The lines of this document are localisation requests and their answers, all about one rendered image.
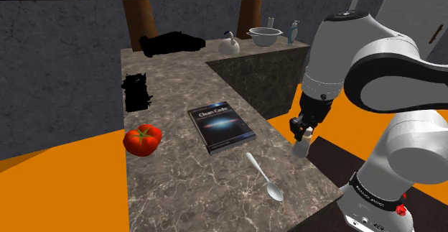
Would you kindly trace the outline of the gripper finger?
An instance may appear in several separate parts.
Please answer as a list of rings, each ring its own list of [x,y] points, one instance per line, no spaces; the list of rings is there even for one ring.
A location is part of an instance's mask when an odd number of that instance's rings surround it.
[[[293,117],[289,120],[290,131],[294,134],[297,141],[301,141],[305,132],[305,124],[302,121],[303,116]]]

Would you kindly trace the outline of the small white bottle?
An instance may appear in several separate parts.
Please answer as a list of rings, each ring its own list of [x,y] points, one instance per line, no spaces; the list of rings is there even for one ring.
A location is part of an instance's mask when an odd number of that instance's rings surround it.
[[[309,148],[312,142],[312,132],[313,128],[310,126],[305,130],[302,139],[300,141],[296,141],[293,148],[294,155],[301,158],[304,158],[308,155]]]

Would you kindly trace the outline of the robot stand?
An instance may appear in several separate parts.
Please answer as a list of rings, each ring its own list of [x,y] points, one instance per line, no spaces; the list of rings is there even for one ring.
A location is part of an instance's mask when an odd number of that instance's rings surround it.
[[[319,137],[307,159],[337,187],[348,182],[364,161]],[[406,207],[413,216],[415,232],[448,232],[448,205],[412,187]],[[331,203],[287,232],[358,232],[346,224],[336,203]]]

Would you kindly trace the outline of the silver spoon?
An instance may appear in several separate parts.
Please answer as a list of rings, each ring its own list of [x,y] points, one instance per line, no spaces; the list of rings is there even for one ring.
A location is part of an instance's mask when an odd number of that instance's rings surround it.
[[[265,173],[263,172],[263,170],[261,169],[260,165],[258,164],[258,162],[255,160],[255,158],[253,157],[253,155],[250,152],[246,153],[246,157],[249,159],[249,161],[251,162],[251,164],[261,173],[261,175],[265,178],[266,180],[266,190],[267,193],[269,194],[269,196],[271,198],[273,198],[276,201],[283,201],[284,200],[284,196],[282,191],[272,182],[270,181],[269,178],[267,178],[267,176],[265,175]]]

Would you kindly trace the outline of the dark blue book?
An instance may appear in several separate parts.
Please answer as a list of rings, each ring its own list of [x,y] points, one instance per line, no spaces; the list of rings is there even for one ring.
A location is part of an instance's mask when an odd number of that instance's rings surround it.
[[[188,111],[208,153],[217,153],[252,141],[255,132],[226,101]]]

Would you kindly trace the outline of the pale blue soap dispenser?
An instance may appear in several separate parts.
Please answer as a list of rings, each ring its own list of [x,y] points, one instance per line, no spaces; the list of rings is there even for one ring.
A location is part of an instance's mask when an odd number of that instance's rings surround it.
[[[298,28],[298,20],[294,20],[294,22],[292,23],[289,31],[288,31],[288,41],[287,41],[287,46],[288,47],[292,47],[294,44],[294,41],[296,39],[297,36],[297,28]]]

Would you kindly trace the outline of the white colander bowl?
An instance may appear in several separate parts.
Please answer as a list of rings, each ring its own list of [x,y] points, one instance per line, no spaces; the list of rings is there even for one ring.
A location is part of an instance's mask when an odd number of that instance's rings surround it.
[[[281,30],[269,27],[254,27],[247,32],[254,44],[260,47],[272,46],[281,34],[283,34]]]

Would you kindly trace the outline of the white kettle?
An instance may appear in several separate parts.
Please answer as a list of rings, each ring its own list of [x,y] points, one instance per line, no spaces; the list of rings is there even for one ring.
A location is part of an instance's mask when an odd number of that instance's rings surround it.
[[[218,52],[223,55],[236,55],[240,52],[240,46],[237,41],[234,39],[233,33],[231,31],[227,31],[224,34],[228,34],[229,38],[224,39],[218,45]]]

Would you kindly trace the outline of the brown wooden chair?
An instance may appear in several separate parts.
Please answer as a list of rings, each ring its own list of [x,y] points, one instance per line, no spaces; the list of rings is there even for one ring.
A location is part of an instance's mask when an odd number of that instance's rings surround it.
[[[157,27],[149,0],[123,0],[126,22],[134,52],[142,51],[139,39],[158,35]]]
[[[261,21],[261,0],[241,0],[236,37],[249,39],[249,29],[259,27]]]

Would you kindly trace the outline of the grey door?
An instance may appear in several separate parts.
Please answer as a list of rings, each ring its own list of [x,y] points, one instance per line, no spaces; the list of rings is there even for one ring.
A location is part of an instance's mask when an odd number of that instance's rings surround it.
[[[448,64],[448,0],[352,0],[350,9],[411,37],[422,59]]]

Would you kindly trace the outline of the black long lying object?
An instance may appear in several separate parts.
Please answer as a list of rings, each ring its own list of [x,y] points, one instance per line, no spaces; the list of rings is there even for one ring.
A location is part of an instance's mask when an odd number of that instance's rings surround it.
[[[143,36],[139,43],[147,57],[166,55],[175,52],[196,52],[206,46],[206,41],[182,32],[173,31],[157,37]]]

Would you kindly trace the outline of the red tomato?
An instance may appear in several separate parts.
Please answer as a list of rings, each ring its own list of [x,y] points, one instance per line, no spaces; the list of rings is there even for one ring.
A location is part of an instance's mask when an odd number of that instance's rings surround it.
[[[143,124],[128,131],[123,138],[126,150],[136,156],[151,155],[162,140],[162,131],[151,124]]]

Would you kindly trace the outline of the black upright object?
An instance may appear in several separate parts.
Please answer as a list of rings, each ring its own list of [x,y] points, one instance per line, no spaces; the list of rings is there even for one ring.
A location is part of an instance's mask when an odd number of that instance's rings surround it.
[[[146,73],[126,74],[121,85],[125,93],[125,111],[128,113],[147,110],[151,98],[147,92]]]

